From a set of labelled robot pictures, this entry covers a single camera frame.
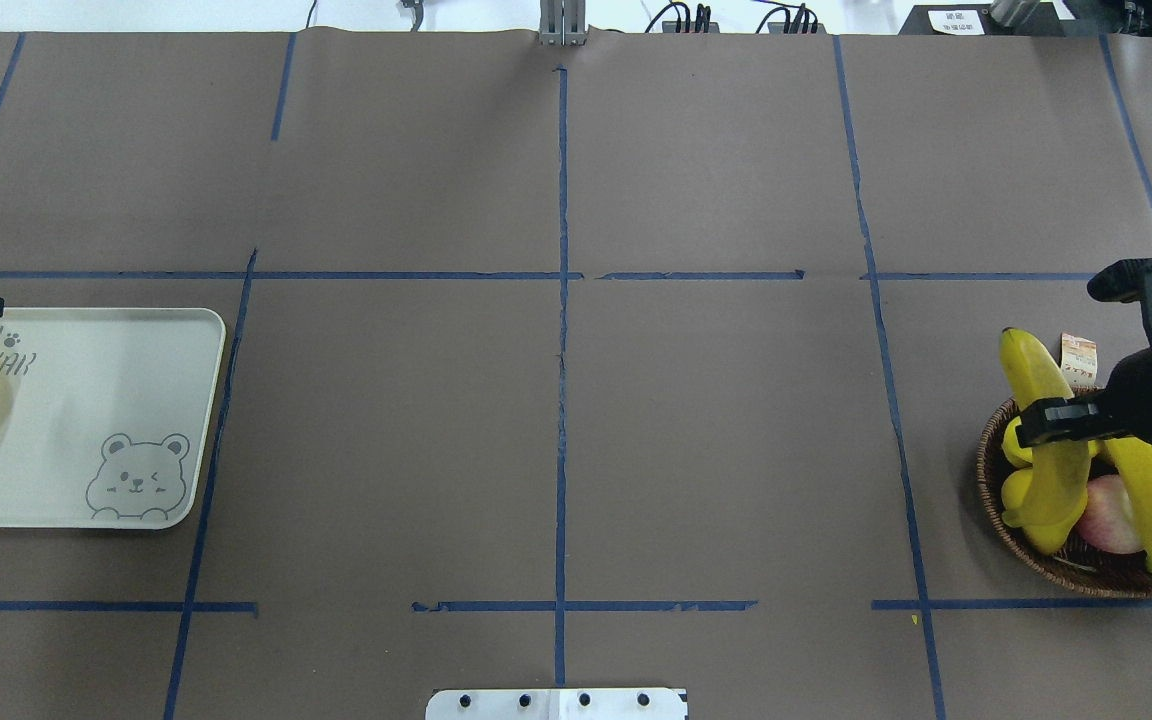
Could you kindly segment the woven wicker fruit basket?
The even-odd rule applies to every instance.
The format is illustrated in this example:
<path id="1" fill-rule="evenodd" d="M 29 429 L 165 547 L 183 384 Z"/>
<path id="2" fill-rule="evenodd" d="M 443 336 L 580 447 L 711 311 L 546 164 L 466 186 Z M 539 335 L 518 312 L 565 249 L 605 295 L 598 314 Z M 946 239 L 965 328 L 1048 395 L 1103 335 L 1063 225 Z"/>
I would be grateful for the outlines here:
<path id="1" fill-rule="evenodd" d="M 1011 397 L 1006 397 L 986 420 L 975 447 L 973 487 L 980 518 L 1011 555 L 1061 588 L 1100 598 L 1152 600 L 1152 573 L 1146 569 L 1146 552 L 1108 553 L 1097 550 L 1071 530 L 1062 547 L 1046 555 L 1033 547 L 1024 530 L 1005 524 L 1002 488 L 1015 468 L 1006 458 L 1002 442 L 1006 425 L 1018 414 Z"/>

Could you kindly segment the small paper tag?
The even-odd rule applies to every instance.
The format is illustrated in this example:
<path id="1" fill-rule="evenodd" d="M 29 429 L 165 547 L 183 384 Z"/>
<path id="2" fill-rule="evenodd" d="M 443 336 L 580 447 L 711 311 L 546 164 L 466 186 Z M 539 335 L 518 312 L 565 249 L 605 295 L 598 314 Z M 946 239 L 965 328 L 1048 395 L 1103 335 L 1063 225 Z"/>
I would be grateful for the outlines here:
<path id="1" fill-rule="evenodd" d="M 1061 333 L 1059 365 L 1064 381 L 1071 388 L 1094 389 L 1098 386 L 1100 355 L 1093 340 L 1068 332 Z"/>

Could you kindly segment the yellow star fruit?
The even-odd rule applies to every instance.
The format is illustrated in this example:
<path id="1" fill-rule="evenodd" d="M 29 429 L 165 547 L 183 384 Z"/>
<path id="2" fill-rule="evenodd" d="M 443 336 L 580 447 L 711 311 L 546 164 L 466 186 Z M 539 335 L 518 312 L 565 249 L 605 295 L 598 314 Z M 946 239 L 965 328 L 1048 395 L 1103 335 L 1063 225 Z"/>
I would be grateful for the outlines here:
<path id="1" fill-rule="evenodd" d="M 1005 452 L 1005 458 L 1011 468 L 1024 469 L 1033 465 L 1033 450 L 1020 445 L 1020 416 L 1011 416 L 1009 423 L 1006 424 L 1005 434 L 1002 434 L 1001 450 Z"/>

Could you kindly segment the yellow orange pear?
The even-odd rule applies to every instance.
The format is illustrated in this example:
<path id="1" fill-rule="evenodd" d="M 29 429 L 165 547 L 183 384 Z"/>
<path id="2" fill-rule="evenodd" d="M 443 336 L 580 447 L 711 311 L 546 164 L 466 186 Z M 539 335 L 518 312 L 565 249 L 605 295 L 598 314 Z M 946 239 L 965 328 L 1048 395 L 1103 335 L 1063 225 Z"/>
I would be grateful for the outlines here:
<path id="1" fill-rule="evenodd" d="M 1020 468 L 1007 475 L 1001 484 L 1000 498 L 1005 510 L 1000 511 L 1001 523 L 1010 528 L 1025 528 L 1033 524 L 1024 510 L 1030 484 L 1034 479 L 1034 468 Z"/>

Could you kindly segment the white rectangular bear tray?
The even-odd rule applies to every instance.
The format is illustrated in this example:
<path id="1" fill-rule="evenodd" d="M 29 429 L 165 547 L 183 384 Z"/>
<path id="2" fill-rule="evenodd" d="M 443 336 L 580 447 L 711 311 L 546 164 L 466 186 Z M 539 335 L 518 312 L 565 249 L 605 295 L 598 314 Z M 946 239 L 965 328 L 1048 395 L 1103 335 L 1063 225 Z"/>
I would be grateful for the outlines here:
<path id="1" fill-rule="evenodd" d="M 192 509 L 227 325 L 206 306 L 0 318 L 0 528 L 162 530 Z"/>

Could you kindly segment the white pedestal base plate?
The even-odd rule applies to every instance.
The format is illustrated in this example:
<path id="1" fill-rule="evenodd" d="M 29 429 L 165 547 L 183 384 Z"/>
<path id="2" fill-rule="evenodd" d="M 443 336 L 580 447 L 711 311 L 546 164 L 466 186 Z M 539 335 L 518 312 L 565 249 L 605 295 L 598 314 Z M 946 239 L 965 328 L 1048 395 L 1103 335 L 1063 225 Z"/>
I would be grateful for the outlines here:
<path id="1" fill-rule="evenodd" d="M 448 689 L 426 719 L 689 719 L 685 691 L 664 687 Z"/>

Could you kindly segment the aluminium frame post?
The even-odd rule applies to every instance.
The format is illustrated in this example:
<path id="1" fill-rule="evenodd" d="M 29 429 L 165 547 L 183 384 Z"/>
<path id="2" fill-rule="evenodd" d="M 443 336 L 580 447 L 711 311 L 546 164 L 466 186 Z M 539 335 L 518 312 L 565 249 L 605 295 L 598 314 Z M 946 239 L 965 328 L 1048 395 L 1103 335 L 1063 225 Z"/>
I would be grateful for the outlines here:
<path id="1" fill-rule="evenodd" d="M 588 41 L 588 1 L 540 0 L 538 38 L 541 46 L 577 47 Z"/>

